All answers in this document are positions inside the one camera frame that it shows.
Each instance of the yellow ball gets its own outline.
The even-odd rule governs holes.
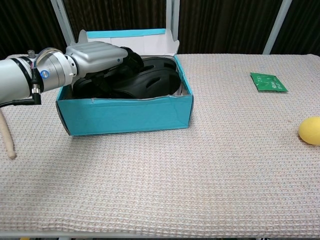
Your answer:
[[[299,127],[299,135],[308,144],[320,145],[320,116],[304,120]]]

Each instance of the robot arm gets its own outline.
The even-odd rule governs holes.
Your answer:
[[[68,46],[65,54],[46,48],[37,56],[28,51],[28,56],[0,60],[0,107],[41,104],[40,93],[113,68],[127,56],[125,48],[92,41]]]

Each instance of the table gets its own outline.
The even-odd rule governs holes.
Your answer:
[[[320,115],[320,58],[178,57],[187,129],[71,137],[58,90],[3,109],[17,159],[0,152],[1,236],[320,237],[320,147],[298,136]],[[288,93],[258,92],[250,72]]]

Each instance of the box flap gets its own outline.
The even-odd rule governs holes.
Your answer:
[[[128,47],[141,56],[174,56],[179,48],[179,41],[174,41],[171,31],[165,28],[88,32],[81,30],[79,42],[86,41],[102,41]]]

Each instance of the white pole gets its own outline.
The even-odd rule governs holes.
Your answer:
[[[165,28],[172,32],[172,0],[166,0]]]
[[[55,16],[58,19],[62,34],[66,44],[69,46],[75,42],[75,37],[71,29],[69,18],[62,0],[51,0]]]
[[[270,54],[275,41],[277,39],[278,33],[281,29],[282,23],[285,20],[285,17],[287,15],[288,9],[291,5],[292,0],[282,0],[281,7],[279,9],[278,15],[276,16],[273,28],[271,30],[271,33],[269,35],[268,41],[265,44],[264,50],[262,54]]]
[[[180,0],[173,0],[172,10],[172,38],[173,41],[178,40],[179,32],[179,12],[180,12]]]

